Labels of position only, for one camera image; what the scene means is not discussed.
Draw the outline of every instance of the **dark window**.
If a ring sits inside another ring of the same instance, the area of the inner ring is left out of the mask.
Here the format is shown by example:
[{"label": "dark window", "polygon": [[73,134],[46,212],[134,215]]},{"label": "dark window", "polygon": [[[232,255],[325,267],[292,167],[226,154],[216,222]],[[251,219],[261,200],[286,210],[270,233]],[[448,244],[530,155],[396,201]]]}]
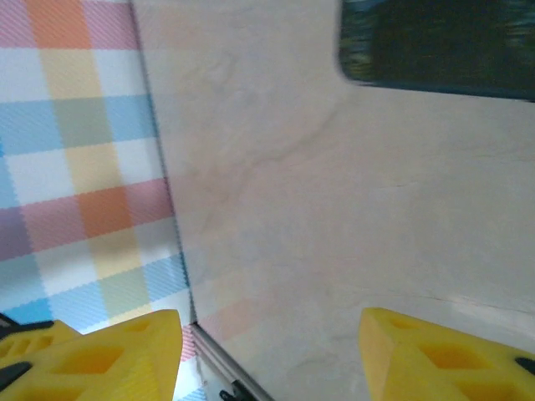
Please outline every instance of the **dark window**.
[{"label": "dark window", "polygon": [[339,62],[379,86],[535,99],[535,0],[342,0]]}]

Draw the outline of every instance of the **checkered tablecloth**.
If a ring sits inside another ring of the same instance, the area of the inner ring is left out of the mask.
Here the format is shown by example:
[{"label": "checkered tablecloth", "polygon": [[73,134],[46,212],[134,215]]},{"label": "checkered tablecloth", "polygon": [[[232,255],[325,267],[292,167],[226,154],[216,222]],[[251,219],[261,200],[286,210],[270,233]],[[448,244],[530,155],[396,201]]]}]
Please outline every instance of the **checkered tablecloth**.
[{"label": "checkered tablecloth", "polygon": [[176,308],[204,399],[131,6],[0,0],[0,310],[81,332]]}]

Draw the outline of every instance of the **white wall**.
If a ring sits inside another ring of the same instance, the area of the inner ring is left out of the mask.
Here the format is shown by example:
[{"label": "white wall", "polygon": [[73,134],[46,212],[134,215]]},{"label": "white wall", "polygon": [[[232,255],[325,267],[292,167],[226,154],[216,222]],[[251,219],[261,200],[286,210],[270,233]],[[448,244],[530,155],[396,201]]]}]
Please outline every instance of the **white wall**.
[{"label": "white wall", "polygon": [[367,399],[365,306],[535,351],[535,105],[350,83],[336,0],[136,2],[197,313],[275,399]]}]

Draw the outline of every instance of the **metal edge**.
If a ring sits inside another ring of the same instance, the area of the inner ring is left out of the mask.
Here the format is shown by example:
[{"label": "metal edge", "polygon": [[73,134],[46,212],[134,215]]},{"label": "metal edge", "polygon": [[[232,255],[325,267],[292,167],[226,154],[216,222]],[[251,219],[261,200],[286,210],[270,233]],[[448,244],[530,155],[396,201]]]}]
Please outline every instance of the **metal edge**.
[{"label": "metal edge", "polygon": [[201,326],[192,323],[191,333],[197,353],[221,378],[239,380],[257,401],[275,401]]}]

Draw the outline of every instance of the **hole in yellow block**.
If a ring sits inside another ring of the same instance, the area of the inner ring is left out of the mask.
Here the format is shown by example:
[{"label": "hole in yellow block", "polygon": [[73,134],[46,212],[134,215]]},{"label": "hole in yellow block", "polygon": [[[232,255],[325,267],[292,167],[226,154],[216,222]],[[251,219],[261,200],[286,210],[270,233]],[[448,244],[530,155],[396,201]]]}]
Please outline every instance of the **hole in yellow block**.
[{"label": "hole in yellow block", "polygon": [[440,369],[484,369],[485,363],[472,350],[454,344],[425,345],[420,349]]},{"label": "hole in yellow block", "polygon": [[149,327],[150,322],[137,322],[130,324],[125,328],[126,332],[144,332]]},{"label": "hole in yellow block", "polygon": [[406,322],[405,320],[399,318],[390,319],[390,323],[392,324],[392,326],[402,328],[404,330],[410,328],[418,328],[418,326],[416,326],[413,322]]},{"label": "hole in yellow block", "polygon": [[102,374],[115,363],[123,353],[119,347],[92,347],[73,352],[54,373]]},{"label": "hole in yellow block", "polygon": [[78,388],[33,388],[21,401],[74,401],[82,392]]},{"label": "hole in yellow block", "polygon": [[18,343],[15,343],[12,354],[24,355],[24,353],[28,349],[28,345],[30,345],[30,340],[28,339],[20,340]]},{"label": "hole in yellow block", "polygon": [[457,386],[470,401],[530,401],[506,383],[458,383]]},{"label": "hole in yellow block", "polygon": [[7,341],[4,344],[0,344],[0,358],[8,355],[9,350],[13,346],[13,341]]},{"label": "hole in yellow block", "polygon": [[40,337],[37,340],[35,340],[35,344],[33,345],[33,350],[38,351],[39,349],[45,349],[47,347],[50,347],[50,344],[52,344],[52,337],[45,336]]}]

